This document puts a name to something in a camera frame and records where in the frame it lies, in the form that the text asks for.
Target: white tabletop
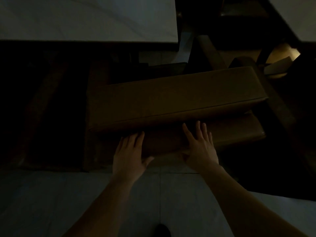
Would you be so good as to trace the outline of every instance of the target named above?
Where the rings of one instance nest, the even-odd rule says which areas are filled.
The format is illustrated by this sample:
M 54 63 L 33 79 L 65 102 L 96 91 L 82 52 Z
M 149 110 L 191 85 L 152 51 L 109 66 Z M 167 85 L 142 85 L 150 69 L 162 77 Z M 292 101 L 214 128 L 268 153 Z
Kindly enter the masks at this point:
M 269 0 L 300 41 L 316 42 L 316 0 Z
M 174 0 L 0 0 L 0 39 L 177 43 Z

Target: person's left hand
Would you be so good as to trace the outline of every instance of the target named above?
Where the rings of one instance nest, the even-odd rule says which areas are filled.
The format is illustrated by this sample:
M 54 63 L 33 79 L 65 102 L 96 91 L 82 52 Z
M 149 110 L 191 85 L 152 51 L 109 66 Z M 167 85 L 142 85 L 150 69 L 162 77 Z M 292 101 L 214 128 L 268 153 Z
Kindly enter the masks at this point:
M 121 138 L 113 159 L 113 178 L 134 183 L 146 170 L 154 157 L 142 161 L 142 144 L 145 133 L 142 132 Z

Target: forearm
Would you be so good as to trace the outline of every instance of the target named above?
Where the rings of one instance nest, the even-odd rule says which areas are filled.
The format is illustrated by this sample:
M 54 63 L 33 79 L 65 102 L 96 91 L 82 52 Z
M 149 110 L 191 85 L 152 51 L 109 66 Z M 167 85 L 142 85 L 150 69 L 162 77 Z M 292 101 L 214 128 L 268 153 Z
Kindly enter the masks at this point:
M 225 218 L 238 236 L 306 236 L 270 211 L 218 164 L 201 172 Z
M 64 236 L 117 236 L 133 183 L 111 179 Z

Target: brown cushion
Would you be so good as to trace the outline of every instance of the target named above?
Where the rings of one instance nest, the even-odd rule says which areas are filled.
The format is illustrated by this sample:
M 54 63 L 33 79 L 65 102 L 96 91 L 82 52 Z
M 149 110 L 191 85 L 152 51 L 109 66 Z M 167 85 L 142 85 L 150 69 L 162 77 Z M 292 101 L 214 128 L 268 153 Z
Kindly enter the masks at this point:
M 266 97 L 251 67 L 115 85 L 89 79 L 88 129 L 117 132 L 244 113 Z
M 265 137 L 265 133 L 252 114 L 225 118 L 221 120 L 204 120 L 207 129 L 212 132 L 214 146 L 221 151 L 229 146 L 257 141 Z M 188 148 L 188 141 L 181 127 L 182 123 L 164 125 L 144 129 L 143 157 L 157 156 L 170 152 L 184 151 Z M 188 123 L 194 133 L 194 122 Z M 112 163 L 113 155 L 120 137 L 128 133 L 115 133 L 95 136 L 90 142 L 90 152 L 86 155 L 86 169 L 99 168 Z M 169 164 L 168 160 L 158 161 L 161 165 Z

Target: bare skin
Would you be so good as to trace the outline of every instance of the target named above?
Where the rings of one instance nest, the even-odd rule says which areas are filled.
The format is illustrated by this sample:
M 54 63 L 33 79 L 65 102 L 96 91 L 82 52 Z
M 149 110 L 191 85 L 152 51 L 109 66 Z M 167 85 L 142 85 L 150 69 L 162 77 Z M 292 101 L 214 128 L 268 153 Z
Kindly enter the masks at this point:
M 196 123 L 195 139 L 183 124 L 190 143 L 190 154 L 183 155 L 189 167 L 199 172 L 216 197 L 226 220 L 238 236 L 306 236 L 270 211 L 231 178 L 219 165 L 212 134 L 206 125 Z M 113 160 L 110 183 L 82 217 L 64 236 L 117 236 L 133 184 L 154 159 L 141 159 L 144 132 L 121 139 Z
M 154 159 L 141 159 L 143 139 L 144 132 L 121 138 L 110 183 L 64 237 L 118 235 L 131 188 Z
M 196 123 L 195 139 L 183 124 L 190 143 L 190 155 L 183 159 L 189 167 L 199 172 L 218 201 L 225 218 L 238 236 L 306 236 L 297 228 L 265 207 L 245 190 L 218 164 L 211 132 L 205 123 Z

